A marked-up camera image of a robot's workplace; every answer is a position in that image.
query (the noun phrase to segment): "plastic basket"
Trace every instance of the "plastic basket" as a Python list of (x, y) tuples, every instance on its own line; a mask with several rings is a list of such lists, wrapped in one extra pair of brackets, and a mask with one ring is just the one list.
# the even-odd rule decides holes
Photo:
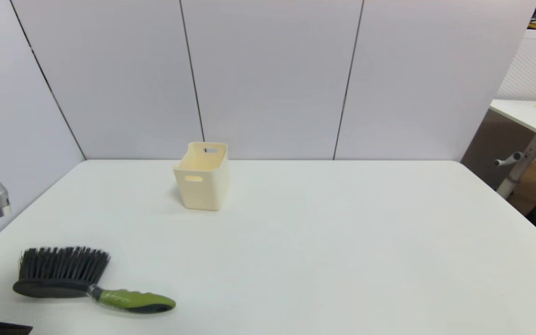
[(219, 210), (229, 188), (227, 145), (191, 142), (173, 172), (185, 208)]

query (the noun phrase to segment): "panel seam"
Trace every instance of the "panel seam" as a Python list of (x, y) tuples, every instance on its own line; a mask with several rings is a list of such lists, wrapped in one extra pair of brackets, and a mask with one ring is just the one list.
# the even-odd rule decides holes
[(191, 52), (189, 51), (188, 32), (185, 28), (185, 15), (183, 15), (183, 4), (181, 3), (181, 0), (179, 0), (179, 8), (181, 9), (181, 21), (183, 22), (183, 34), (185, 35), (185, 45), (188, 49), (189, 69), (191, 70), (192, 82), (194, 84), (195, 104), (196, 104), (196, 107), (198, 107), (198, 117), (200, 118), (200, 130), (202, 131), (202, 141), (206, 142), (206, 137), (204, 136), (204, 126), (202, 125), (202, 113), (200, 112), (200, 102), (198, 101), (198, 89), (195, 84), (194, 64), (192, 63), (192, 55), (191, 55)]
[(357, 49), (357, 40), (359, 39), (359, 28), (361, 28), (361, 17), (363, 17), (364, 5), (365, 5), (365, 0), (362, 0), (361, 10), (359, 11), (359, 22), (357, 23), (357, 32), (355, 33), (355, 44), (353, 45), (353, 54), (351, 55), (351, 65), (349, 66), (349, 69), (348, 69), (347, 87), (344, 91), (344, 98), (342, 99), (341, 119), (340, 119), (340, 122), (338, 123), (338, 132), (336, 133), (336, 143), (334, 144), (334, 155), (332, 156), (333, 161), (336, 159), (336, 149), (338, 148), (338, 138), (340, 138), (340, 135), (341, 135), (342, 117), (344, 115), (345, 105), (347, 104), (348, 86), (351, 81), (351, 71), (353, 70), (353, 61), (355, 60), (355, 50)]
[(13, 13), (15, 13), (15, 17), (20, 25), (20, 28), (22, 30), (22, 34), (24, 34), (24, 38), (26, 39), (26, 43), (28, 43), (28, 47), (30, 48), (30, 51), (32, 52), (32, 56), (34, 57), (34, 61), (36, 61), (36, 65), (39, 67), (40, 74), (43, 76), (43, 79), (45, 79), (45, 83), (47, 87), (49, 88), (49, 92), (51, 93), (51, 96), (53, 97), (53, 100), (55, 101), (55, 104), (57, 105), (57, 108), (59, 110), (59, 113), (61, 113), (61, 117), (66, 123), (67, 128), (70, 131), (70, 134), (72, 134), (72, 137), (74, 138), (74, 142), (76, 142), (76, 146), (78, 147), (78, 150), (80, 150), (80, 154), (82, 155), (83, 159), (87, 161), (86, 155), (84, 154), (84, 151), (81, 149), (80, 143), (78, 142), (76, 135), (72, 131), (72, 127), (70, 127), (70, 123), (68, 123), (66, 115), (61, 110), (61, 106), (59, 106), (59, 102), (57, 101), (57, 97), (55, 97), (55, 94), (53, 93), (53, 90), (51, 89), (51, 85), (49, 85), (49, 81), (47, 80), (47, 77), (45, 76), (45, 72), (43, 71), (43, 68), (40, 66), (39, 60), (36, 57), (36, 53), (34, 53), (34, 49), (32, 49), (32, 45), (30, 44), (30, 40), (28, 40), (28, 36), (26, 34), (26, 31), (24, 30), (24, 26), (22, 26), (22, 22), (20, 21), (20, 17), (18, 16), (18, 12), (15, 10), (15, 6), (13, 6), (13, 1), (9, 0), (9, 4), (11, 4), (11, 8), (13, 9)]

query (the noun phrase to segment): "black bristles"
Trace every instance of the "black bristles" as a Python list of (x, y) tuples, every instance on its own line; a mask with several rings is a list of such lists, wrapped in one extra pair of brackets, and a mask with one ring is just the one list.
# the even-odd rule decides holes
[(98, 283), (110, 256), (87, 247), (30, 248), (20, 258), (18, 279), (72, 279)]

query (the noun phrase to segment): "bin handle hole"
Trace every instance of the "bin handle hole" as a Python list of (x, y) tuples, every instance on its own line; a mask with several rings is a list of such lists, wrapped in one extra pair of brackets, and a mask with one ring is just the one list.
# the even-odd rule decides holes
[(200, 177), (200, 176), (185, 176), (185, 180), (186, 181), (203, 181), (204, 178)]

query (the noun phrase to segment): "white table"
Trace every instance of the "white table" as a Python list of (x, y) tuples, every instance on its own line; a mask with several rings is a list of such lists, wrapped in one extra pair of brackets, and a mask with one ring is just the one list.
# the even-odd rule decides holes
[[(0, 233), (0, 321), (33, 333), (536, 335), (536, 228), (451, 161), (231, 161), (219, 212), (176, 161), (86, 161)], [(111, 253), (159, 315), (12, 291), (34, 246)]]
[(536, 101), (518, 101), (518, 100), (494, 100), (489, 107), (494, 112), (507, 117), (508, 119), (523, 125), (529, 130), (535, 132), (535, 136), (530, 140), (529, 145), (523, 151), (524, 157), (504, 179), (497, 192), (507, 199), (517, 184), (520, 182), (523, 174), (527, 171), (530, 164), (536, 158)]

